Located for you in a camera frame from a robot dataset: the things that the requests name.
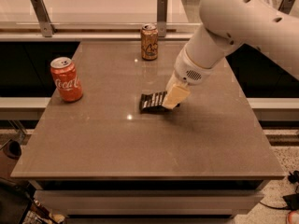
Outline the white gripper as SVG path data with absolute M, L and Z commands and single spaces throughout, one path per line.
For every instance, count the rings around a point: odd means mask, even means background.
M 187 86 L 203 83 L 212 73 L 214 65 L 214 56 L 200 53 L 199 57 L 193 57 L 187 46 L 184 46 L 176 58 L 173 74 L 166 85 L 167 94 L 162 107 L 174 109 L 184 101 L 191 93 Z

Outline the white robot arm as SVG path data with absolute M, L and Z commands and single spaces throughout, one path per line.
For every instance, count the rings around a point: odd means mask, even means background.
M 202 83 L 214 66 L 247 44 L 299 78 L 299 19 L 272 0 L 200 0 L 200 25 L 177 56 L 162 106 L 172 109 Z

